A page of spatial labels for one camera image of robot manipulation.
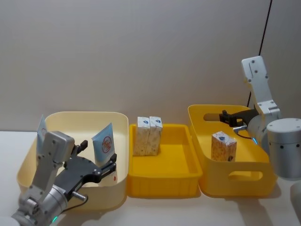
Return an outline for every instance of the small carton box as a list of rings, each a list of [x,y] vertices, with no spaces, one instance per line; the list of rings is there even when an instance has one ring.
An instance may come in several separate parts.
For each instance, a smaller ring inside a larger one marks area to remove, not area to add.
[[[135,141],[133,155],[145,155],[149,134],[150,134],[150,119],[146,117],[138,117],[136,141]]]
[[[236,140],[220,131],[212,134],[211,159],[216,161],[235,161]]]
[[[146,155],[157,155],[163,129],[160,117],[150,116],[150,135],[146,146]]]

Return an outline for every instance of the plastic container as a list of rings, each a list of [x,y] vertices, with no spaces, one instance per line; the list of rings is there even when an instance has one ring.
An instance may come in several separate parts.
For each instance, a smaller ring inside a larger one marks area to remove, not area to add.
[[[157,156],[133,156],[135,131],[136,125],[130,125],[129,196],[181,198],[200,194],[202,170],[187,126],[163,124]]]
[[[99,186],[94,183],[85,184],[79,192],[87,194],[89,201],[75,210],[106,210],[121,204],[126,197],[128,173],[128,119],[125,115],[114,112],[58,112],[46,118],[49,131],[61,131],[75,139],[75,144],[88,141],[88,148],[79,156],[95,162],[92,137],[107,126],[113,125],[115,152],[117,153],[118,182],[114,186]],[[32,183],[36,171],[36,140],[33,142],[18,174],[17,181],[21,192],[25,192]],[[79,204],[71,199],[68,207]]]
[[[188,108],[192,141],[204,172],[199,184],[209,196],[265,196],[272,192],[277,176],[269,157],[251,139],[241,138],[219,121],[219,113],[248,110],[236,105],[192,105]],[[211,135],[223,131],[237,140],[236,161],[211,160]],[[246,131],[241,135],[248,136]]]

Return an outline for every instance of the white wall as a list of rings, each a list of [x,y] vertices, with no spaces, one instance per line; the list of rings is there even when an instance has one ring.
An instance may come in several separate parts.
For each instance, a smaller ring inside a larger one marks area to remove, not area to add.
[[[58,111],[186,123],[191,104],[245,105],[269,0],[0,2],[0,129]]]
[[[300,0],[273,0],[261,54],[282,115],[301,118]]]

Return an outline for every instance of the cable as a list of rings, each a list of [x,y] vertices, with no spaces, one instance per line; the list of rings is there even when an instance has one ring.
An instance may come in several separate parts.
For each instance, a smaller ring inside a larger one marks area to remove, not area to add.
[[[252,138],[250,138],[250,137],[245,137],[245,136],[240,135],[240,134],[238,134],[238,133],[237,133],[237,136],[242,137],[242,138],[245,138],[245,139],[252,139]]]
[[[267,15],[267,19],[266,19],[266,21],[265,21],[264,30],[263,30],[262,39],[261,39],[260,48],[259,48],[259,53],[258,53],[259,56],[261,55],[261,49],[262,49],[262,45],[263,45],[263,40],[264,40],[264,36],[265,36],[265,31],[267,30],[267,25],[268,25],[268,20],[269,20],[269,13],[270,13],[270,11],[271,11],[272,2],[273,2],[273,0],[270,0],[270,2],[269,2],[268,15]],[[250,92],[250,94],[249,94],[249,99],[248,99],[248,104],[246,105],[247,107],[248,107],[249,104],[250,104],[251,94],[252,94],[252,93]]]
[[[249,94],[248,104],[246,105],[247,107],[249,107],[250,99],[251,99],[251,92],[250,92],[250,94]]]
[[[85,205],[85,204],[87,203],[88,199],[89,199],[89,196],[86,196],[86,200],[83,201],[81,204],[72,206],[72,207],[70,207],[70,208],[67,208],[67,209],[63,210],[61,213],[64,213],[64,212],[69,211],[69,210],[72,210],[72,209],[74,209],[74,208],[76,208],[76,207]]]

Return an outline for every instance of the white table surface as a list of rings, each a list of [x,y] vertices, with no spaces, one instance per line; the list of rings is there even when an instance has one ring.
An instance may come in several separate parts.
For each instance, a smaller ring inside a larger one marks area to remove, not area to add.
[[[0,131],[0,215],[11,216],[18,207],[16,174],[36,133]],[[290,202],[294,182],[278,179],[274,192],[265,199],[199,198],[146,200],[127,197],[118,209],[102,213],[60,215],[58,226],[298,226]]]

